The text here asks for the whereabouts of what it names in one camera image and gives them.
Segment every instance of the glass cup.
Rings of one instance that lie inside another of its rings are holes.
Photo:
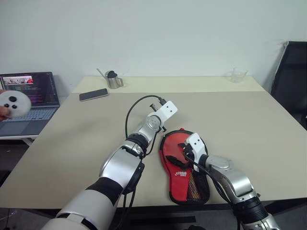
[[[243,68],[234,68],[234,70],[232,71],[232,75],[231,75],[231,82],[232,83],[240,83],[241,81],[243,81],[243,78],[245,77],[246,73],[247,73],[247,69],[243,69]]]

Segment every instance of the floor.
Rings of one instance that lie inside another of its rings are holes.
[[[0,171],[11,171],[28,146],[22,142],[0,141]],[[0,208],[0,230],[7,221],[8,210]],[[47,217],[21,209],[9,210],[8,227],[11,230],[39,230],[49,220]],[[307,206],[296,207],[275,215],[282,230],[307,229]],[[131,214],[123,230],[185,230],[198,225],[206,230],[236,230],[236,219],[231,210],[197,211],[170,214]]]

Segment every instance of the finger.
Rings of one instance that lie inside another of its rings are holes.
[[[7,116],[9,113],[10,110],[7,107],[0,106],[0,116]]]
[[[3,121],[3,120],[5,120],[5,119],[8,119],[8,118],[5,117],[5,116],[0,116],[0,121]]]

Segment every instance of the smartphone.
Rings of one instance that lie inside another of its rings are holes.
[[[108,95],[109,93],[107,92],[107,90],[102,89],[102,90],[95,90],[91,92],[81,93],[79,94],[79,99],[80,99],[80,102],[83,102],[83,101],[88,101],[88,100],[95,99],[98,97],[105,97]]]

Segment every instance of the laptop keyboard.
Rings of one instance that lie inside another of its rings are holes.
[[[3,122],[10,121],[42,121],[49,120],[54,114],[56,109],[35,109],[31,110],[26,116],[15,117],[6,119]]]

